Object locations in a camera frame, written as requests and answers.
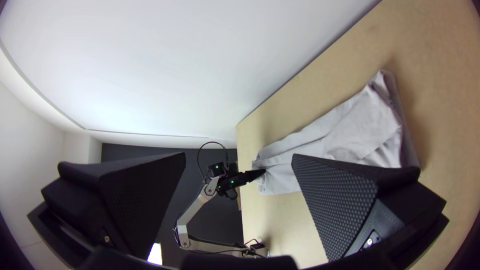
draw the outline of white wall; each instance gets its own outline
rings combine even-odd
[[[99,163],[102,143],[88,134],[66,132],[62,160],[72,163]]]
[[[40,190],[58,177],[60,161],[99,162],[101,145],[88,135],[51,125],[0,82],[0,211],[35,269],[66,266],[42,242],[27,214],[43,201]]]

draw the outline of crumpled white fabric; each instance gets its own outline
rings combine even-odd
[[[384,168],[418,166],[404,118],[394,76],[380,70],[355,96],[260,150],[252,162],[253,170],[266,169],[256,180],[258,191],[300,191],[291,166],[293,154]]]

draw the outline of tabletop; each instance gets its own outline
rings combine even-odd
[[[470,0],[383,0],[236,126],[238,166],[357,93],[379,70],[395,74],[419,181],[447,201],[449,224],[413,269],[444,269],[480,209],[480,18]],[[240,188],[245,240],[299,268],[327,262],[301,192]]]

